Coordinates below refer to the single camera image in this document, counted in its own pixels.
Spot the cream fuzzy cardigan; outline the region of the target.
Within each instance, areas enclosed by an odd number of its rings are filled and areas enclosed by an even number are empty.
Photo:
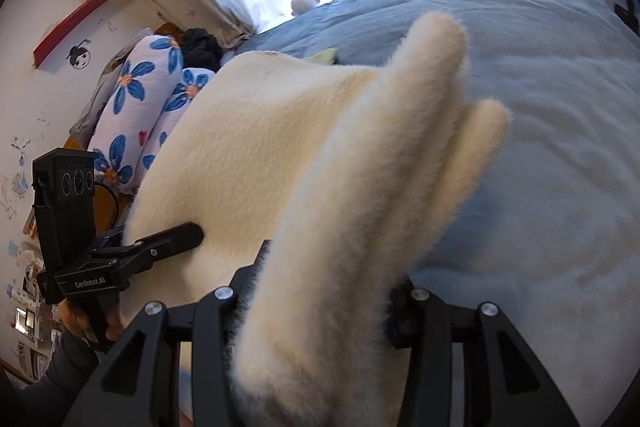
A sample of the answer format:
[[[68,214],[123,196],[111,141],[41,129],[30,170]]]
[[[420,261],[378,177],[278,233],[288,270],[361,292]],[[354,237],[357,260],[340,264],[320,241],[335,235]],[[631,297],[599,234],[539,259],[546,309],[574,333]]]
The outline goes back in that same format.
[[[506,135],[464,98],[457,21],[422,15],[381,67],[246,52],[206,84],[145,175],[127,242],[193,221],[198,248],[120,300],[198,301],[269,253],[242,306],[231,382],[251,426],[389,426],[409,357],[385,336],[394,286],[474,193]]]

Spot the grey-blue bed blanket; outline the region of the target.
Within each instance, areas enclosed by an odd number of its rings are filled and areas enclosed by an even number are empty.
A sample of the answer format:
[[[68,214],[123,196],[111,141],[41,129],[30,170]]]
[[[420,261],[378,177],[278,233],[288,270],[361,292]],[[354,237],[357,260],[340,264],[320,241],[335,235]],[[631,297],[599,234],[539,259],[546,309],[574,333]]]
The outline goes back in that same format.
[[[245,49],[380,65],[426,11],[460,20],[469,94],[512,122],[413,282],[503,309],[577,420],[600,425],[639,367],[638,37],[599,0],[335,0]]]

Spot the blue floral pillow upper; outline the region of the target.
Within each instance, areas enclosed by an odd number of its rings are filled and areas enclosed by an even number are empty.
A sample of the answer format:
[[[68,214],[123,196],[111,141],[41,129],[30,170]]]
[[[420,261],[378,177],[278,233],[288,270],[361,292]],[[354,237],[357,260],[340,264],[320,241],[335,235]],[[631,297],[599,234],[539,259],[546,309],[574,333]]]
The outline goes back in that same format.
[[[122,193],[134,189],[145,144],[181,69],[182,53],[174,38],[150,35],[134,46],[89,142],[96,154],[96,179]]]

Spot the blue floral pillow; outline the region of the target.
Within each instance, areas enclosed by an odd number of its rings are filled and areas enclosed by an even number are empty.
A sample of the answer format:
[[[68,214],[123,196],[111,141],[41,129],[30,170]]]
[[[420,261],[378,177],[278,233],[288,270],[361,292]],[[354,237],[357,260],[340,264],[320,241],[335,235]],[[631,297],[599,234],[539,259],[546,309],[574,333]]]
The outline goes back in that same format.
[[[176,127],[177,122],[186,113],[194,98],[214,76],[215,72],[207,68],[186,67],[182,70],[174,91],[171,92],[163,105],[160,117],[154,124],[149,140],[143,147],[134,175],[134,184],[132,184],[134,191],[137,191],[149,172],[155,157],[171,131]]]
[[[96,179],[122,193],[134,189],[145,144],[181,69],[182,53],[174,38],[150,35],[134,46],[89,142],[96,154]]]

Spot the blue floral pillow lower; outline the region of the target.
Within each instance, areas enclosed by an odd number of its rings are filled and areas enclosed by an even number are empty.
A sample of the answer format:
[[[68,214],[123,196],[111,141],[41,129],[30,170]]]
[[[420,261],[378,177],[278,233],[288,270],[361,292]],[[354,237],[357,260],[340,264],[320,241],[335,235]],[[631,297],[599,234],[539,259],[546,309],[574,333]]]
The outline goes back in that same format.
[[[177,122],[186,113],[194,98],[214,76],[215,72],[207,68],[186,67],[182,70],[174,91],[171,92],[163,105],[160,117],[154,124],[149,140],[143,147],[134,175],[134,184],[132,184],[134,191],[137,191],[149,172],[155,157],[171,131],[176,127]]]

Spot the light green folded garment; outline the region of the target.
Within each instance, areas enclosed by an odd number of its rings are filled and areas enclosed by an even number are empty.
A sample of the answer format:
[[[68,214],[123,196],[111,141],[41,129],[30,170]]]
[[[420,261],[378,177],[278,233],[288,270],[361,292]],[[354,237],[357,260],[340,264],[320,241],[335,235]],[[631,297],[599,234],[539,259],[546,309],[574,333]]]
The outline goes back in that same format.
[[[316,65],[334,65],[337,63],[337,48],[324,49],[314,55],[305,57],[305,61]]]

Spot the small plush toy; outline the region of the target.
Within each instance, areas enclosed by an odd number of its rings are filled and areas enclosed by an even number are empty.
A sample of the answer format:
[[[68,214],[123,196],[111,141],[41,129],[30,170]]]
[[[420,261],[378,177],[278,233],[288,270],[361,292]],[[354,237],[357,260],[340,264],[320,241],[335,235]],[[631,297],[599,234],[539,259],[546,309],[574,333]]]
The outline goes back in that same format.
[[[313,10],[320,4],[320,0],[291,0],[291,12],[294,17]]]

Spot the red wall shelf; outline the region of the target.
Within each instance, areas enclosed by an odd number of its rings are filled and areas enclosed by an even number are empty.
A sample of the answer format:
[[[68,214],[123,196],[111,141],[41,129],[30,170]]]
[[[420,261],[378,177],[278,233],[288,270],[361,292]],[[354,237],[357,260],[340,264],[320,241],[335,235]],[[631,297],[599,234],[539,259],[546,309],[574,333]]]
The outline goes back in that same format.
[[[89,15],[108,0],[84,0],[73,12],[58,22],[32,50],[32,64],[38,68],[51,52]]]

